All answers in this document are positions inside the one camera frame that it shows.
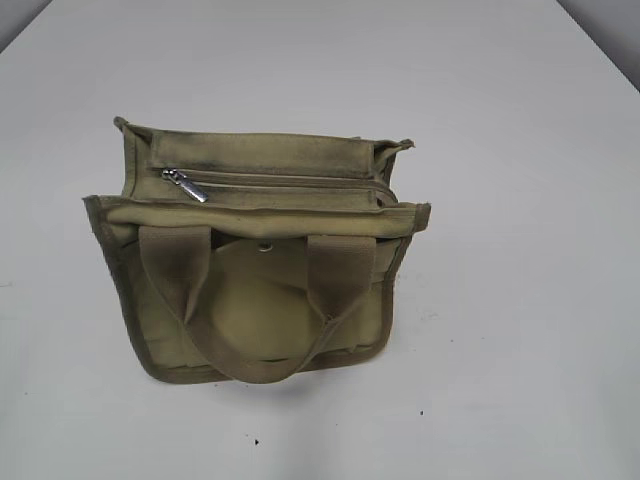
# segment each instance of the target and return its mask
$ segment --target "bag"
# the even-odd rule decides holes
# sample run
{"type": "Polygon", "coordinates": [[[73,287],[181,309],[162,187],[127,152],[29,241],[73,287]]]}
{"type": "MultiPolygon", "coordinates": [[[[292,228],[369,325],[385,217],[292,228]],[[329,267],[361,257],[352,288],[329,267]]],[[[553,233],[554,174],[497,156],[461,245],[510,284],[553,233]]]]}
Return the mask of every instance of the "bag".
{"type": "Polygon", "coordinates": [[[384,347],[430,212],[389,189],[411,140],[114,123],[124,190],[84,201],[149,375],[271,383],[384,347]]]}

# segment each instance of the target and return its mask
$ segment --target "white surface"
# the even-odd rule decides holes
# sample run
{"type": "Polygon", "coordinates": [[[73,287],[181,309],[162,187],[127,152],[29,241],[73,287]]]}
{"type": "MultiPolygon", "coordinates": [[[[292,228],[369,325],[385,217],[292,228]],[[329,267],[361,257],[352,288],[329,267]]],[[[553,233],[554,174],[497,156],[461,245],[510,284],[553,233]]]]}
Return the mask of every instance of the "white surface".
{"type": "Polygon", "coordinates": [[[559,0],[640,90],[640,2],[559,0]]]}
{"type": "Polygon", "coordinates": [[[0,52],[51,0],[0,0],[0,52]]]}
{"type": "Polygon", "coordinates": [[[376,5],[57,0],[0,56],[3,480],[640,476],[637,92],[555,2],[376,5]],[[147,377],[80,201],[115,114],[413,138],[384,354],[147,377]]]}

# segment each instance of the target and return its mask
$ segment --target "bag handle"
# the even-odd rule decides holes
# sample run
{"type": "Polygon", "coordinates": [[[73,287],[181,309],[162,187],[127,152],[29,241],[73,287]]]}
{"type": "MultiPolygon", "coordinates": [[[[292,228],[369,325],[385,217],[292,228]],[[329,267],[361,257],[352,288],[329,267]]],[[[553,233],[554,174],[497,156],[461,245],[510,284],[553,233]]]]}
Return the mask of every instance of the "bag handle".
{"type": "Polygon", "coordinates": [[[209,227],[141,226],[138,238],[151,284],[202,356],[224,375],[247,383],[284,380],[322,351],[369,291],[376,252],[373,237],[308,236],[307,298],[321,319],[320,333],[303,357],[266,362],[244,358],[198,311],[198,297],[209,274],[209,227]]]}

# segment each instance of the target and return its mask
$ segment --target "handbag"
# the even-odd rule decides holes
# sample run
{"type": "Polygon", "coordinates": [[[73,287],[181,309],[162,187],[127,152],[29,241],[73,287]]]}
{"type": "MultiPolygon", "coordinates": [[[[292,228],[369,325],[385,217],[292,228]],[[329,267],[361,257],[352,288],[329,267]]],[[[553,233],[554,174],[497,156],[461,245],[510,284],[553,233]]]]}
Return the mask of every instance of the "handbag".
{"type": "Polygon", "coordinates": [[[122,194],[84,202],[149,375],[272,383],[384,347],[431,210],[389,188],[411,140],[114,123],[122,194]]]}

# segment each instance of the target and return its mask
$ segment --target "metal zipper pull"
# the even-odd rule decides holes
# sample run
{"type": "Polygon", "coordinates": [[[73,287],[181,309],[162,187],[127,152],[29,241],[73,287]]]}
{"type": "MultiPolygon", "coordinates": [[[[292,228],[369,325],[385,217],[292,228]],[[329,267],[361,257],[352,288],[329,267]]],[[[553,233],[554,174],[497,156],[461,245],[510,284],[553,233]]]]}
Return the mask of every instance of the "metal zipper pull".
{"type": "Polygon", "coordinates": [[[209,195],[198,188],[189,178],[176,168],[165,168],[162,170],[162,178],[178,185],[191,198],[204,203],[209,199],[209,195]]]}

